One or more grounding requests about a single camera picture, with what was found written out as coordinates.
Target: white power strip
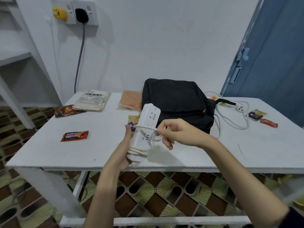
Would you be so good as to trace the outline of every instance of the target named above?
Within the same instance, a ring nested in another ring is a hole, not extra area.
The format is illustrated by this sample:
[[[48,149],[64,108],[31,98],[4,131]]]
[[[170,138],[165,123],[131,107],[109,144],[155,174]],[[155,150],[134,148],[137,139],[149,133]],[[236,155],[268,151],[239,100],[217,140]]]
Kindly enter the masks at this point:
[[[135,126],[136,129],[133,138],[130,142],[130,150],[127,154],[127,158],[131,161],[141,162],[147,157],[148,151],[153,145],[156,124],[160,114],[161,110],[152,103],[143,106],[138,124]],[[141,126],[151,127],[151,129],[141,128]]]

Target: black backpack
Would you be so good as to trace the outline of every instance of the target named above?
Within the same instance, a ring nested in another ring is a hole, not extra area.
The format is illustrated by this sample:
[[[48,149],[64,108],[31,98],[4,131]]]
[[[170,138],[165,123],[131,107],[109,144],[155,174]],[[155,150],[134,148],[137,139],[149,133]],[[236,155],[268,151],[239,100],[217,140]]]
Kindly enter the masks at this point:
[[[195,82],[149,78],[145,81],[142,94],[142,107],[152,103],[161,110],[157,126],[164,119],[181,118],[210,133],[218,102],[208,99]]]

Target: sleeve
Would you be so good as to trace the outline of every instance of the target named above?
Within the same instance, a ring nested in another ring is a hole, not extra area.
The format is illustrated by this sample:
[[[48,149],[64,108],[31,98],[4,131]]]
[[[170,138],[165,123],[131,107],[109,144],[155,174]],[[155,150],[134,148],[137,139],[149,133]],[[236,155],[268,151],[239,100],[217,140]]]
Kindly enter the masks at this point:
[[[289,208],[289,213],[284,218],[279,228],[298,228],[304,227],[304,217],[300,215],[294,208]]]

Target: red candy wrapper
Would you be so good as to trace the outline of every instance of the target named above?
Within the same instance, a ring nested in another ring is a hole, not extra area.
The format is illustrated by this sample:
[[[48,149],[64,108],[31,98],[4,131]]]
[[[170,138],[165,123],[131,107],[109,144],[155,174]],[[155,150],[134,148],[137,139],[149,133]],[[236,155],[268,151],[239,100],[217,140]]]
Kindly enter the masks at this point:
[[[63,135],[60,142],[77,141],[87,139],[89,131],[69,132]]]
[[[264,123],[264,124],[269,125],[269,126],[271,126],[273,128],[277,128],[278,127],[277,123],[274,123],[274,122],[269,121],[267,119],[260,119],[260,123]]]

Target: black plug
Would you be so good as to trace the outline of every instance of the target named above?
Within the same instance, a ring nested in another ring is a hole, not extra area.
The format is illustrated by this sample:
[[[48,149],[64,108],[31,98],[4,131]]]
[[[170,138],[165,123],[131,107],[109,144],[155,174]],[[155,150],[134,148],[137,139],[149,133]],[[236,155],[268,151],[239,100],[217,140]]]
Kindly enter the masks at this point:
[[[75,9],[76,20],[82,24],[89,21],[89,16],[84,9],[77,8]]]

